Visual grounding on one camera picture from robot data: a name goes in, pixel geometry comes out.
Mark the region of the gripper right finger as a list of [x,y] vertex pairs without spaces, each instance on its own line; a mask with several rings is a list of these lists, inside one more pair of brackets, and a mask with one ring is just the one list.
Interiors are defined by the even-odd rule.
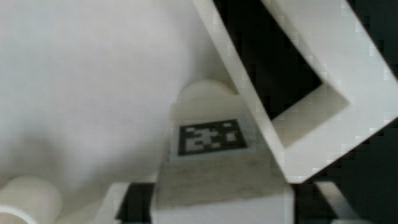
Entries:
[[316,181],[298,188],[295,224],[371,224],[332,181]]

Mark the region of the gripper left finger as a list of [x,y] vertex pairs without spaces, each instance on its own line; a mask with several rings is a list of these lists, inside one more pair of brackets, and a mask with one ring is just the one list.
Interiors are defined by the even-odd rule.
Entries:
[[114,183],[91,224],[151,224],[151,182]]

